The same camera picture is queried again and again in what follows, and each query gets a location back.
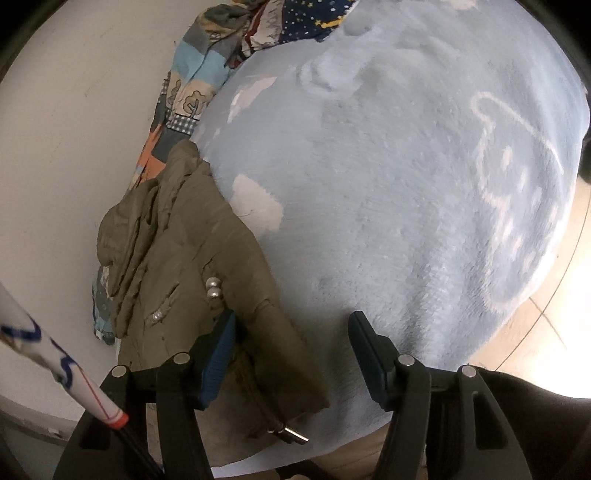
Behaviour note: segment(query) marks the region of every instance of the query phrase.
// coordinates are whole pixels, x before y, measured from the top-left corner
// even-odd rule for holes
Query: orange fabric
[[[136,188],[140,183],[153,179],[164,170],[165,164],[152,156],[152,149],[162,134],[163,124],[158,125],[153,132],[150,132],[148,139],[144,144],[142,153],[139,155],[138,162],[135,165],[134,176],[129,184],[129,190]]]

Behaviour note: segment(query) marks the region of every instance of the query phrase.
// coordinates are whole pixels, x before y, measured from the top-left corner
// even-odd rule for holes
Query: silver snap button
[[[219,299],[222,297],[222,289],[217,287],[212,287],[207,291],[207,298],[208,299]]]
[[[219,287],[222,284],[222,280],[220,280],[217,277],[209,277],[206,281],[205,281],[205,288],[206,289],[210,289],[213,287]]]

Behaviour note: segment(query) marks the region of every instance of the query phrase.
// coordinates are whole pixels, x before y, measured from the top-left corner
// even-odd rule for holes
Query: black fabric
[[[478,370],[511,424],[534,480],[591,478],[591,399],[563,397],[511,375]]]

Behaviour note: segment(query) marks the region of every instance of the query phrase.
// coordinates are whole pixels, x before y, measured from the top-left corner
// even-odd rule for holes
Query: metal rivet
[[[461,372],[466,375],[468,378],[473,378],[476,376],[476,368],[471,365],[464,365],[461,368]]]
[[[158,323],[160,320],[162,320],[163,317],[164,313],[162,313],[162,310],[158,309],[152,315],[150,315],[150,323],[154,325],[155,323]]]
[[[125,365],[117,365],[116,367],[113,367],[113,370],[111,370],[111,375],[113,375],[115,378],[121,378],[126,373],[127,367]]]
[[[217,287],[212,287],[207,291],[207,298],[208,299],[219,299],[222,296],[222,289]]]
[[[220,280],[217,277],[209,277],[206,281],[205,281],[205,288],[206,289],[210,289],[213,287],[219,287],[222,284],[222,280]]]
[[[414,357],[412,355],[408,355],[407,353],[403,353],[398,357],[398,361],[405,367],[410,367],[414,364]]]
[[[184,365],[189,360],[191,360],[191,356],[187,352],[177,353],[173,358],[174,363],[176,363],[177,365]]]

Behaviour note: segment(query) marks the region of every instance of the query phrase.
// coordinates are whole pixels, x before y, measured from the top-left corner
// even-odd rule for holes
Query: white wall
[[[175,42],[212,0],[69,0],[0,83],[0,281],[101,382],[96,233],[148,134]],[[0,344],[0,395],[77,420],[51,375]]]

